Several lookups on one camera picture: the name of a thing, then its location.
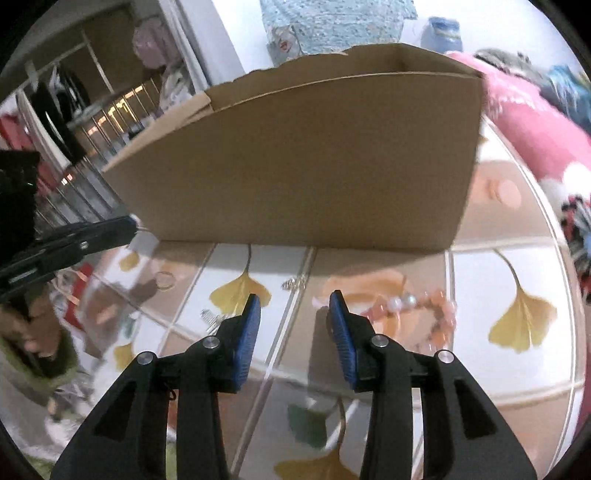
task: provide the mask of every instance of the screw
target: screw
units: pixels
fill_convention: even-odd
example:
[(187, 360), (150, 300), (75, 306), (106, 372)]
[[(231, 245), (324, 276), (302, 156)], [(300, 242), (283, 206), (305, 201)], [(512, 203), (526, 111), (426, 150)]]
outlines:
[(386, 337), (385, 335), (374, 335), (371, 339), (371, 342), (379, 347), (379, 348), (383, 348), (385, 347), (387, 344), (389, 344), (390, 339), (388, 337)]
[(450, 364), (456, 359), (453, 353), (451, 353), (449, 350), (441, 350), (437, 354), (437, 358), (441, 360), (444, 364)]
[(140, 365), (148, 365), (150, 363), (152, 363), (152, 360), (154, 360), (155, 355), (152, 352), (141, 352), (138, 355), (138, 363)]
[(205, 337), (203, 339), (203, 346), (205, 348), (209, 348), (209, 349), (214, 349), (219, 347), (220, 345), (220, 339), (214, 336), (210, 336), (210, 337)]

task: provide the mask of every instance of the yellow ginkgo leaf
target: yellow ginkgo leaf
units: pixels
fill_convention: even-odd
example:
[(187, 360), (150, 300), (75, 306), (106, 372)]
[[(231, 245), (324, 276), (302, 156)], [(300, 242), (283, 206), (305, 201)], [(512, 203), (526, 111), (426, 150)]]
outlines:
[(122, 272), (132, 271), (139, 265), (139, 253), (129, 252), (121, 260), (119, 260), (119, 268)]
[(281, 480), (358, 480), (358, 476), (340, 462), (339, 449), (313, 460), (288, 460), (275, 465)]
[(261, 301), (261, 307), (266, 307), (271, 301), (269, 291), (256, 280), (253, 280), (247, 271), (238, 278), (214, 290), (209, 300), (220, 309), (224, 315), (239, 315), (246, 305), (248, 296), (254, 293)]
[(115, 366), (117, 367), (117, 370), (125, 370), (134, 360), (134, 352), (131, 349), (131, 343), (116, 346), (113, 350), (113, 356), (115, 357)]
[(513, 266), (500, 252), (495, 251), (511, 269), (515, 278), (517, 293), (515, 300), (496, 322), (488, 335), (490, 343), (512, 348), (517, 353), (528, 350), (532, 345), (540, 346), (550, 325), (556, 320), (557, 310), (548, 301), (527, 294), (519, 283)]

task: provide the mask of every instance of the cardboard box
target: cardboard box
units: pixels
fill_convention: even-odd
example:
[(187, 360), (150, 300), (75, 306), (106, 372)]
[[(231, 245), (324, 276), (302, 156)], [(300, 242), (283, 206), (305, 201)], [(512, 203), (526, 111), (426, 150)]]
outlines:
[(478, 72), (404, 44), (302, 57), (171, 110), (105, 178), (162, 240), (437, 251), (483, 97)]

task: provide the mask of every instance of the table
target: table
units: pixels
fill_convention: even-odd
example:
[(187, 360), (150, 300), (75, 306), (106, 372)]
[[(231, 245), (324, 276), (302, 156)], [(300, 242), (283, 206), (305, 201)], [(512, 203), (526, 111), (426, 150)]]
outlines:
[[(420, 192), (409, 201), (420, 201)], [(438, 341), (493, 399), (538, 475), (568, 448), (586, 364), (577, 279), (548, 202), (487, 119), (465, 215), (443, 253), (160, 243), (143, 231), (128, 247), (104, 253), (77, 311), (86, 333), (75, 335), (80, 349), (88, 351), (90, 339), (103, 352), (92, 399), (136, 354), (184, 351), (257, 293), (263, 308), (248, 382), (220, 398), (231, 471), (244, 480), (292, 480), (332, 465), (327, 479), (357, 478), (371, 397), (354, 395), (342, 377), (326, 324), (327, 295), (336, 288), (356, 313), (379, 295), (445, 292), (457, 303), (457, 324)], [(407, 349), (429, 353), (437, 322), (433, 312), (416, 310), (381, 328)], [(175, 425), (173, 406), (170, 439)]]

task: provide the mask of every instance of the person's hand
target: person's hand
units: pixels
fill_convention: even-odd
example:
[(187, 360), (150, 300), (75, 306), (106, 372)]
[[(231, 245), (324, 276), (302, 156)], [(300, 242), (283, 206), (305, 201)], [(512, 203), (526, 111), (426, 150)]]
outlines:
[(49, 299), (49, 289), (44, 286), (41, 294), (29, 305), (28, 322), (8, 306), (0, 307), (0, 335), (20, 343), (27, 352), (40, 357), (51, 357), (60, 344), (61, 326)]

